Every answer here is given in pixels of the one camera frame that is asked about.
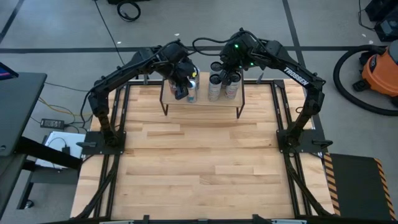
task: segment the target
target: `wooden table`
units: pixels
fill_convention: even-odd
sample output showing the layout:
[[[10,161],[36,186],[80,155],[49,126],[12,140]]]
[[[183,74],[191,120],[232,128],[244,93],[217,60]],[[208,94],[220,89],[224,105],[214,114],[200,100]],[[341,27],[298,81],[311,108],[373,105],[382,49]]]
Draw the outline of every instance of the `wooden table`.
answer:
[[[285,80],[285,85],[296,119],[295,109],[304,101],[303,88],[293,80]],[[162,220],[240,219],[252,214],[294,217],[284,159],[277,147],[269,85],[245,85],[245,112],[239,119],[235,108],[194,105],[170,105],[168,116],[164,116],[159,94],[160,86],[131,87],[113,220],[141,220],[143,215]],[[91,128],[99,130],[97,119]],[[97,189],[102,160],[103,156],[94,156],[84,163],[72,217],[83,210]],[[308,188],[334,213],[321,160],[301,154],[301,161]],[[301,193],[296,189],[304,214]],[[108,193],[104,195],[102,215]]]

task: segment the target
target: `black robotic arm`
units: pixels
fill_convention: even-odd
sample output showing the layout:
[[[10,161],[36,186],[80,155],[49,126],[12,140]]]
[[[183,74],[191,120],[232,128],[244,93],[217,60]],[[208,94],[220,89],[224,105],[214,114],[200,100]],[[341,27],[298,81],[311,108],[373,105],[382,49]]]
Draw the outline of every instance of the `black robotic arm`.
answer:
[[[307,90],[307,97],[298,118],[278,136],[283,138],[280,142],[285,144],[286,149],[299,146],[305,124],[321,110],[325,96],[322,93],[322,86],[326,81],[293,60],[278,41],[258,39],[243,29],[235,33],[226,43],[220,53],[220,59],[223,62],[223,78],[227,79],[227,82],[230,72],[239,69],[248,70],[252,67],[264,70],[269,67],[284,72]]]
[[[113,147],[119,144],[119,136],[108,119],[109,93],[138,75],[153,72],[158,72],[176,85],[175,98],[180,100],[188,94],[187,87],[190,85],[188,78],[195,72],[195,66],[188,58],[187,48],[176,40],[164,47],[157,46],[138,51],[130,62],[118,67],[108,76],[101,77],[89,91],[88,101],[93,114],[101,124],[105,145]]]

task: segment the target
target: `gray floor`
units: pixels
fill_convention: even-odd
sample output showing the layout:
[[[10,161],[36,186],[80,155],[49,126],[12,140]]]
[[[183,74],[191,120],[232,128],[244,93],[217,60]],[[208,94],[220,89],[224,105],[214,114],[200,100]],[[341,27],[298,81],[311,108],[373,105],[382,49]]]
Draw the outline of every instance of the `gray floor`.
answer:
[[[5,26],[18,0],[1,0],[0,30]],[[380,43],[376,34],[358,25],[357,0],[287,0],[298,41],[301,46],[355,46]],[[369,0],[362,0],[366,6]],[[151,0],[140,2],[142,17],[134,22],[122,21],[116,7],[105,0],[98,1],[118,47],[143,47],[165,44],[180,38],[190,45],[196,37],[227,39],[240,27],[264,39],[279,40],[293,46],[293,40],[280,0]],[[366,15],[364,23],[371,25]],[[199,45],[214,45],[202,42]],[[0,61],[20,72],[45,72],[48,82],[79,89],[89,89],[102,75],[120,65],[114,52],[99,53],[113,43],[92,0],[24,0],[12,26],[0,43],[2,49],[76,49],[96,48],[91,53],[0,54]],[[123,52],[128,61],[134,52]],[[289,52],[297,58],[294,51]],[[304,51],[305,64],[327,81],[324,107],[320,113],[328,139],[335,143],[330,152],[377,157],[383,162],[391,198],[398,206],[398,118],[379,116],[361,110],[342,98],[332,80],[333,67],[341,51]],[[217,57],[192,55],[201,70],[208,70]],[[359,65],[355,58],[342,69],[345,83],[358,78]],[[257,78],[259,69],[247,72],[246,78]],[[276,70],[266,69],[264,78],[286,78]],[[66,106],[77,113],[84,94],[46,85],[42,98],[51,104]],[[363,93],[360,98],[390,108],[387,98],[375,93]],[[35,119],[57,118],[71,121],[67,114],[49,110],[38,103],[32,114]],[[41,129],[29,121],[24,135],[41,141],[51,130]],[[0,223],[42,223],[69,217],[75,186],[35,185],[30,199],[35,207],[16,210],[27,173],[23,172]]]

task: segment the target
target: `orange and black striped tape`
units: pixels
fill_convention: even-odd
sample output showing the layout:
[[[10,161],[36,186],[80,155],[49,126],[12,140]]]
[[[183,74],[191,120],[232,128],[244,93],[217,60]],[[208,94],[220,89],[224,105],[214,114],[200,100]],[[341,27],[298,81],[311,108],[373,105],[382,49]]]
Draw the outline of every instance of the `orange and black striped tape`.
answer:
[[[376,158],[374,160],[376,161],[377,167],[379,168],[380,179],[381,179],[381,183],[383,184],[384,195],[386,196],[387,205],[390,210],[391,220],[397,220],[397,217],[394,213],[394,207],[392,206],[390,194],[388,193],[386,176],[384,175],[384,171],[381,166],[381,161],[380,161],[380,159],[376,159]]]
[[[328,188],[329,188],[331,202],[333,204],[333,208],[335,209],[335,214],[340,215],[340,206],[338,204],[335,173],[333,172],[333,164],[331,162],[330,154],[325,153],[323,158],[325,160],[326,179],[328,181]]]

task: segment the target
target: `orange vacuum cleaner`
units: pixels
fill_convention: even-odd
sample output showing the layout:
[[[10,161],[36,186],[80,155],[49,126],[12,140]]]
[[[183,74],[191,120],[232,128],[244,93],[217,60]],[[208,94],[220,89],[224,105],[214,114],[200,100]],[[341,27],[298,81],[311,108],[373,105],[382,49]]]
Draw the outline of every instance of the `orange vacuum cleaner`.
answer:
[[[337,90],[350,102],[371,111],[386,116],[398,116],[398,110],[387,110],[369,105],[351,93],[340,82],[340,69],[344,62],[352,55],[363,52],[359,61],[364,66],[362,80],[353,84],[355,91],[372,89],[391,97],[391,102],[398,106],[398,40],[393,41],[388,47],[375,45],[362,45],[345,53],[337,62],[333,71],[333,81]]]

